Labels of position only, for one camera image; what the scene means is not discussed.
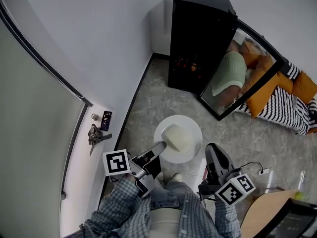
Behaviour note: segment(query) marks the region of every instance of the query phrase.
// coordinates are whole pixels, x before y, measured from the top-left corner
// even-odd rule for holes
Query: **gray floor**
[[[202,148],[184,164],[161,159],[165,171],[180,172],[191,187],[197,186],[206,164],[205,146],[215,142],[230,154],[237,167],[257,161],[264,168],[275,168],[279,177],[275,176],[272,183],[285,189],[289,185],[296,188],[300,173],[305,170],[307,201],[317,203],[317,134],[295,135],[292,130],[240,113],[217,121],[193,94],[167,87],[167,75],[168,61],[153,60],[130,113],[120,149],[127,149],[132,156],[142,153],[153,145],[154,131],[163,119],[185,115],[201,128]],[[258,176],[258,170],[258,165],[244,168],[254,183],[261,186],[267,183],[268,176]]]

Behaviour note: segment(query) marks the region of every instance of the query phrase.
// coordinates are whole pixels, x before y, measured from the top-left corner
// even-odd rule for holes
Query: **white cloth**
[[[150,212],[151,226],[149,238],[176,238],[179,231],[181,210],[160,208]]]

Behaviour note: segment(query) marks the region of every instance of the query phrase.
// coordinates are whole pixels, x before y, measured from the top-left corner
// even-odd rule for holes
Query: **shoe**
[[[164,174],[163,172],[160,172],[157,176],[157,179],[160,181],[160,183],[163,183],[163,179],[164,179]]]
[[[183,179],[182,174],[176,173],[176,174],[173,175],[171,180],[173,180],[173,181],[182,181],[182,179]]]

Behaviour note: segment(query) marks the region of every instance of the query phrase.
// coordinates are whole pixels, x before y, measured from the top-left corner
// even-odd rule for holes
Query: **jeans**
[[[159,208],[182,209],[185,192],[189,187],[180,181],[169,181],[165,187],[155,179],[155,188],[151,191],[151,210]]]

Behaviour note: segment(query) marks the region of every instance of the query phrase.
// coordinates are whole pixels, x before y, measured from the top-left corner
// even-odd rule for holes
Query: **power outlet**
[[[268,174],[269,172],[270,172],[270,169],[263,169],[263,172],[262,170],[259,170],[258,175],[262,176],[262,175]]]

